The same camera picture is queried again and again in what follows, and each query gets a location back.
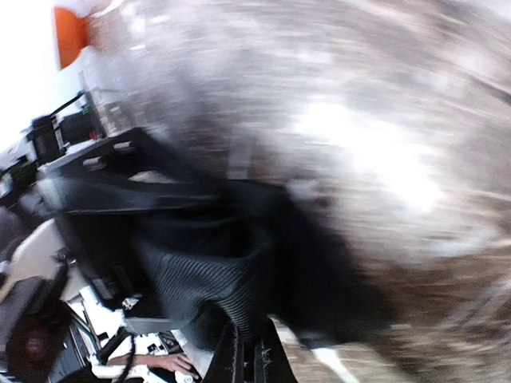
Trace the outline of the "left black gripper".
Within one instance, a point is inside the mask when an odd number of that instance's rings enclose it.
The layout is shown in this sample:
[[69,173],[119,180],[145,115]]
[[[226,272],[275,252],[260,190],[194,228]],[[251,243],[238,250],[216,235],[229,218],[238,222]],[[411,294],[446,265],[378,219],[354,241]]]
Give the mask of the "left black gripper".
[[218,207],[218,183],[132,128],[46,165],[38,188],[51,209],[68,214],[54,217],[57,229],[103,306],[123,310],[131,331],[171,330],[131,244],[133,220],[104,214]]

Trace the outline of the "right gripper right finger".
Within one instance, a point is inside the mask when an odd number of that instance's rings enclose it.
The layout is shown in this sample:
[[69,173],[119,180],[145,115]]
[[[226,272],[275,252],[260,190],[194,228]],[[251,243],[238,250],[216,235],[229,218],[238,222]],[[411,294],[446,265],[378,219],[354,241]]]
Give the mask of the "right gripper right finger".
[[255,383],[297,383],[274,322],[268,318],[255,346]]

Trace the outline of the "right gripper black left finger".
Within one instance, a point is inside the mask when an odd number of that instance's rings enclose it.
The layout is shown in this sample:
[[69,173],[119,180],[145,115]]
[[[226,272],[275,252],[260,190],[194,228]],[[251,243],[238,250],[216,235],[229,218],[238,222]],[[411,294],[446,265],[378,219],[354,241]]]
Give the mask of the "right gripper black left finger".
[[207,371],[207,383],[244,382],[244,340],[238,329],[227,323]]

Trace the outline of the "black necktie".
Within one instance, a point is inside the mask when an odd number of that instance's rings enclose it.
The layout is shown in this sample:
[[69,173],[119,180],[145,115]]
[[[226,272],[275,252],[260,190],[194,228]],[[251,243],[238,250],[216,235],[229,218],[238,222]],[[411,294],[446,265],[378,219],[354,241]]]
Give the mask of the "black necktie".
[[201,349],[227,323],[252,342],[270,316],[309,348],[362,342],[392,321],[347,247],[282,188],[225,181],[203,209],[142,219],[133,248],[164,316]]

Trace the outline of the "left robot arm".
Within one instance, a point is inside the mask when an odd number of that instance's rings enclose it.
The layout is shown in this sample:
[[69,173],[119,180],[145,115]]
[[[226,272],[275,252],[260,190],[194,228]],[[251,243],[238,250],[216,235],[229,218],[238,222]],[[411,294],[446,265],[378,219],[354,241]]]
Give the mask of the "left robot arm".
[[162,312],[130,246],[136,217],[194,211],[213,199],[212,184],[179,152],[132,128],[67,156],[21,156],[4,170],[10,185],[2,209],[22,230],[55,219],[79,274],[115,310],[140,298],[139,314]]

